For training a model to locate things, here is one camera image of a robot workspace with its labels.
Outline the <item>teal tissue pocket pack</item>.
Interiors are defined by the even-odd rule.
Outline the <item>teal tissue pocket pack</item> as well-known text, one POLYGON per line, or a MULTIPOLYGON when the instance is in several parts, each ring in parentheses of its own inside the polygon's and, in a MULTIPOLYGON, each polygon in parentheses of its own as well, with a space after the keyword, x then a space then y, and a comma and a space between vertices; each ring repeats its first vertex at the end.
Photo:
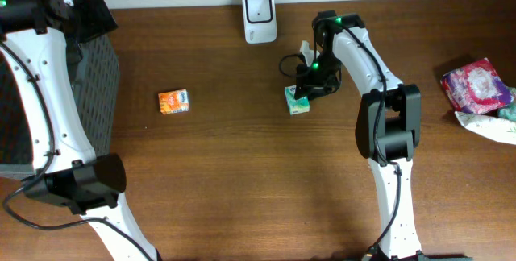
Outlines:
POLYGON ((296 86, 291 85, 285 87, 285 99, 287 103, 287 107, 290 115, 295 114, 303 114, 310 111, 310 102, 307 97, 301 97, 299 99, 295 99, 295 90, 296 86))

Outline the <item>orange tissue pocket pack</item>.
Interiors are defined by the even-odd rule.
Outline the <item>orange tissue pocket pack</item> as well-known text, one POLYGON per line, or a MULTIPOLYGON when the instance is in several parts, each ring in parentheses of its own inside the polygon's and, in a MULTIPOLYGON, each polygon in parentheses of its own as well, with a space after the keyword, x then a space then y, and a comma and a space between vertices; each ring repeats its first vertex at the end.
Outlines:
POLYGON ((158 94, 160 112, 176 114, 189 111, 189 95, 186 89, 179 89, 158 94))

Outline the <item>red purple pads pack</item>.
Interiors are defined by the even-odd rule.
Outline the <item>red purple pads pack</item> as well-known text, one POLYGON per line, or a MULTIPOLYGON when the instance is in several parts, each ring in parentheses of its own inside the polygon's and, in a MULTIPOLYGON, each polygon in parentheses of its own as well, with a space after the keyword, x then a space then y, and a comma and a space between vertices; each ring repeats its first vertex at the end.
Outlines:
POLYGON ((514 100, 488 58, 445 73, 440 84, 455 111, 487 114, 514 100))

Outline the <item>white tube with cork cap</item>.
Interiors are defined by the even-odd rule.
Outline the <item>white tube with cork cap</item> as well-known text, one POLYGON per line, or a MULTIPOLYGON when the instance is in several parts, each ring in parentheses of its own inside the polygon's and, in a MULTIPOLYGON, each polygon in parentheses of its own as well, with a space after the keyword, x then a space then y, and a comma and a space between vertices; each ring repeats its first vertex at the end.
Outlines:
POLYGON ((460 125, 468 131, 498 143, 515 145, 515 122, 483 114, 455 112, 460 125))

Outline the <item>mint green wipes pack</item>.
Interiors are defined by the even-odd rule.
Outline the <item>mint green wipes pack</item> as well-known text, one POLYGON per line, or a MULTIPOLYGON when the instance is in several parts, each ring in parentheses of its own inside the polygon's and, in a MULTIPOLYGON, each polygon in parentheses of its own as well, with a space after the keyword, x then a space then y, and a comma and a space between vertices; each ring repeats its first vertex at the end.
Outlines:
POLYGON ((515 88, 509 87, 508 90, 510 91, 512 101, 509 105, 499 109, 497 111, 497 116, 499 118, 504 118, 506 120, 515 122, 516 121, 515 88))

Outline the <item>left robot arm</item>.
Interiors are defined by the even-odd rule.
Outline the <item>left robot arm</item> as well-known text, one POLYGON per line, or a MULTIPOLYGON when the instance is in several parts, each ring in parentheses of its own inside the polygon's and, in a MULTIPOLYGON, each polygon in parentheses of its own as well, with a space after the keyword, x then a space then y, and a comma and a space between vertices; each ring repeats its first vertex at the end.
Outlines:
POLYGON ((119 62, 104 0, 1 0, 1 175, 65 207, 116 260, 158 260, 110 151, 119 62))

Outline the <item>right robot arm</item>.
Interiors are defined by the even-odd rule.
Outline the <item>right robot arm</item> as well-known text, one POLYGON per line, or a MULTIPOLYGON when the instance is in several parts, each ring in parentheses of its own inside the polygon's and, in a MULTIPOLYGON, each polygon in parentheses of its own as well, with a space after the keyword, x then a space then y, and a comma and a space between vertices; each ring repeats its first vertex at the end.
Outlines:
POLYGON ((411 171, 420 140, 421 93, 396 77, 373 47, 359 15, 322 11, 312 22, 314 45, 303 44, 295 98, 335 93, 348 72, 360 93, 355 139, 377 190, 380 235, 365 260, 419 260, 411 171))

